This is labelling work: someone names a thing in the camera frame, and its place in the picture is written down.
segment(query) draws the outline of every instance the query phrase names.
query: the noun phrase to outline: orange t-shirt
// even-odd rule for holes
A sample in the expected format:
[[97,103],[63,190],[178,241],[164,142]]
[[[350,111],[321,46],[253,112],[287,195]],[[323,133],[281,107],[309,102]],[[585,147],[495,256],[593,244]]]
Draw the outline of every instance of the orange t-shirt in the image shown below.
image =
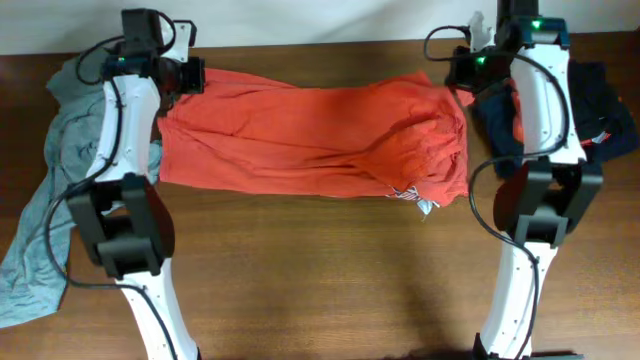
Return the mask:
[[422,72],[335,89],[215,69],[206,79],[158,120],[162,181],[332,197],[415,187],[443,206],[467,194],[464,114]]

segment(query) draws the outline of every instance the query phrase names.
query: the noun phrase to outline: black joint motor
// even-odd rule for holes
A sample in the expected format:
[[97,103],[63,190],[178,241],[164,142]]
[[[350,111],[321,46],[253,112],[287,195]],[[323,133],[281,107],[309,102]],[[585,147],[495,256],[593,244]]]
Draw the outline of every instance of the black joint motor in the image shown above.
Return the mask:
[[[180,95],[201,94],[205,81],[203,59],[189,57],[186,62],[180,62],[162,56],[173,45],[173,42],[164,43],[161,27],[163,17],[163,14],[151,9],[123,10],[124,41],[114,46],[102,66],[102,78],[105,80],[132,74],[153,79],[161,97],[161,115],[173,107]],[[189,23],[189,46],[194,45],[197,28],[191,21],[165,20],[172,24]]]
[[[545,18],[539,14],[538,0],[500,0],[498,2],[495,47],[481,51],[486,56],[451,62],[446,84],[478,95],[485,90],[501,89],[511,77],[512,58],[491,56],[493,51],[516,54],[522,47],[555,44],[568,49],[569,32],[563,19]],[[454,56],[469,54],[459,46]]]

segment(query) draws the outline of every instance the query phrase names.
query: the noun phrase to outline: clothing tag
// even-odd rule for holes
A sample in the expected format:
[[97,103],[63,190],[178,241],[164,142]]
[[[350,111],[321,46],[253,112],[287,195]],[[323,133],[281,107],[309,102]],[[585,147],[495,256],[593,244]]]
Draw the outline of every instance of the clothing tag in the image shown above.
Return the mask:
[[428,200],[418,201],[418,207],[420,208],[420,210],[422,210],[422,213],[424,214],[424,218],[422,218],[422,221],[424,221],[427,218],[427,215],[431,213],[431,210],[433,210],[434,206],[440,207],[440,205],[438,205],[438,203],[435,201],[428,201]]
[[591,139],[591,141],[593,141],[596,144],[600,144],[603,141],[605,141],[607,138],[609,138],[609,134],[607,134],[606,131],[603,131],[602,134],[594,137],[593,139]]

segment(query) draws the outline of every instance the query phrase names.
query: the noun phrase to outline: black bracket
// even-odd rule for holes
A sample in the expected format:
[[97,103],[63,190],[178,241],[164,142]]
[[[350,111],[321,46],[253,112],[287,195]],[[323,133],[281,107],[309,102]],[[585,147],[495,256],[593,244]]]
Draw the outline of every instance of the black bracket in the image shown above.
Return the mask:
[[[584,355],[577,355],[572,352],[562,352],[555,354],[535,354],[533,356],[524,356],[519,360],[584,360]],[[487,354],[482,340],[480,340],[480,334],[476,333],[476,339],[473,342],[473,350],[471,352],[471,360],[513,360],[501,358],[496,354]]]
[[[156,10],[122,10],[124,41],[115,45],[102,65],[102,79],[136,74],[151,78],[160,94],[159,115],[164,116],[182,94],[204,92],[204,60],[189,57],[186,62],[162,57],[164,41],[160,15]],[[176,20],[174,24],[191,25],[189,46],[195,44],[197,28],[190,20]]]
[[[556,44],[562,49],[570,46],[564,19],[540,16],[538,0],[500,0],[497,24],[496,45],[482,49],[478,55],[480,59],[451,62],[445,81],[448,86],[470,91],[474,95],[487,89],[502,87],[504,81],[511,77],[510,65],[513,58],[491,56],[495,51],[515,54],[522,47],[532,48],[536,44]],[[470,51],[468,47],[458,46],[453,55],[464,55]]]
[[[104,216],[114,202],[124,203],[127,215]],[[126,174],[122,180],[93,183],[67,198],[73,221],[95,265],[107,275],[149,271],[160,273],[174,251],[173,222],[145,176]]]
[[547,158],[527,161],[496,194],[496,227],[520,244],[562,245],[602,185],[596,164],[553,166]]

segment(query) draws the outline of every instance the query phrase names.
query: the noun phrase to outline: white wall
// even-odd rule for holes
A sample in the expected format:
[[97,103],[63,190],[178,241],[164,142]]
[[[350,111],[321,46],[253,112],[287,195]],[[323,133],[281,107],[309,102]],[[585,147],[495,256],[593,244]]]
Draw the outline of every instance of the white wall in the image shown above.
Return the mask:
[[[122,8],[149,7],[198,26],[196,46],[419,39],[497,0],[0,0],[0,54],[79,51],[121,32]],[[540,0],[571,32],[635,30],[638,0]],[[458,36],[444,33],[444,36]]]

